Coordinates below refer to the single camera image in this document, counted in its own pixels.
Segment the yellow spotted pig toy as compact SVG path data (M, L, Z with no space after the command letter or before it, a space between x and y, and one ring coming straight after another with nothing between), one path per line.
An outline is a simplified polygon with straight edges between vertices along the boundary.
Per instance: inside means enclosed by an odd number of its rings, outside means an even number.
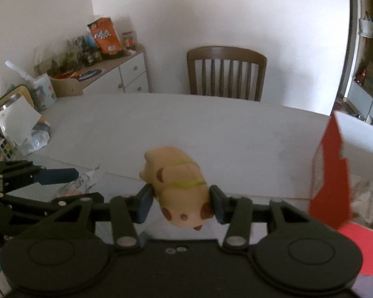
M214 213L199 165L176 147L146 151L144 158L140 178L153 187L162 215L176 227L200 230Z

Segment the rubik cube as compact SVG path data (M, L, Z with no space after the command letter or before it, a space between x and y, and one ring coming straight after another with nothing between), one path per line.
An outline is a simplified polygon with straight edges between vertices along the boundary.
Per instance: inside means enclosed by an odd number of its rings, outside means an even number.
M10 161L14 159L14 151L5 138L0 139L0 161Z

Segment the white tissue pack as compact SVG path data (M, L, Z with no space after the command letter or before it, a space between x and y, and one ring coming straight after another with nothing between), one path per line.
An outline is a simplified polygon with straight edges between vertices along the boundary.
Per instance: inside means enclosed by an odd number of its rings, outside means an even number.
M0 130L22 156L45 147L51 127L21 94L14 94L0 106Z

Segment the red cardboard shoe box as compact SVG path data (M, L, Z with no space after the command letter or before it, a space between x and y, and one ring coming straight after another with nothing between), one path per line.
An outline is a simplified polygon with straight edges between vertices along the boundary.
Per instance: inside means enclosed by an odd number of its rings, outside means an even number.
M373 276L373 126L333 112L311 172L309 214L354 241Z

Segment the pink white snack packet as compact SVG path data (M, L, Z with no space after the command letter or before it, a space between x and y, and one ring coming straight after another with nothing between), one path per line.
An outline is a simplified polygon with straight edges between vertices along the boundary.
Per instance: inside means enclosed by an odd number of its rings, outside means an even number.
M104 177L106 172L107 167L105 165L98 165L92 170L83 172L76 180L59 188L52 196L51 201L57 198L89 194L91 189Z

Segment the white sideboard cabinet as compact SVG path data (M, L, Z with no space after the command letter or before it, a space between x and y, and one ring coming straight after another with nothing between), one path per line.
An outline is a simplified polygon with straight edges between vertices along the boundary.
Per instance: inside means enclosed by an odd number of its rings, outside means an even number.
M80 75L89 71L100 73L89 79L52 78L52 86L59 98L95 95L95 94L138 94L149 93L147 67L145 65L145 49L136 45L129 56L102 61L92 67L84 67Z

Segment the orange snack bag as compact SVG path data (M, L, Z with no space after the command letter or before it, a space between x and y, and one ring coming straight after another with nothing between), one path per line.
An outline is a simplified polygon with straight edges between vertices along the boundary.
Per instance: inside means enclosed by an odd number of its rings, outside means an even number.
M123 56L124 48L110 18L99 18L87 27L103 58L116 59Z

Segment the wooden chair far side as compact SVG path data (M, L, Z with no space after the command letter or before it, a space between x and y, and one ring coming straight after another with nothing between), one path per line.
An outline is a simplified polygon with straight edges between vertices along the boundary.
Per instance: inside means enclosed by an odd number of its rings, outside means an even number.
M186 54L190 93L259 102L267 57L235 46L202 46Z

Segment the hanging tote bag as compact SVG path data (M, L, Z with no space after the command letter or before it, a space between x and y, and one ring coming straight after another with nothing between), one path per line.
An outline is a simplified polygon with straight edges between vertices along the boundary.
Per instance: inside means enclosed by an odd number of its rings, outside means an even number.
M359 20L359 35L373 39L373 21L367 11L364 17Z

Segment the white wall cabinet unit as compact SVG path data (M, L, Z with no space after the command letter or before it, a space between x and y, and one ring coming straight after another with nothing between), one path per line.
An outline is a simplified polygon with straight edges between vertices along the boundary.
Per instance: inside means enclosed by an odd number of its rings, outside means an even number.
M359 35L359 20L366 11L373 21L373 0L350 0L346 86L342 94L355 117L373 125L373 39Z

